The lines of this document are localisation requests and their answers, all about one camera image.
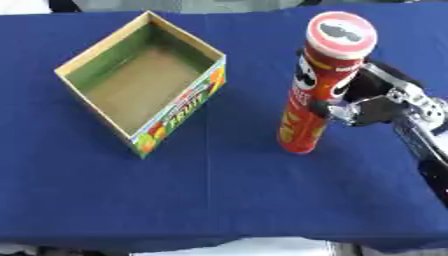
fruit box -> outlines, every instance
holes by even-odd
[[[56,74],[141,158],[225,83],[226,56],[146,11]]]

pringles can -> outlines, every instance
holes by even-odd
[[[357,15],[325,12],[311,19],[278,132],[283,148],[294,153],[315,148],[327,120],[308,110],[310,101],[340,102],[376,42],[375,28]]]

box label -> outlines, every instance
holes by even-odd
[[[191,114],[225,83],[225,58],[192,83],[173,102],[132,136],[135,150],[141,157],[150,153],[166,136],[173,132]]]

blue fabric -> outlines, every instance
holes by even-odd
[[[326,10],[370,20],[374,58],[448,94],[446,4],[165,14],[228,54],[228,84],[141,161],[53,73],[138,13],[0,17],[0,238],[127,250],[278,235],[448,246],[448,211],[391,127],[331,124],[306,156],[277,144],[294,52]]]

robotic arm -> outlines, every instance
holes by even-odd
[[[391,123],[418,161],[418,169],[448,207],[448,103],[428,97],[397,69],[368,61],[353,79],[345,106],[314,100],[310,110],[350,126]]]

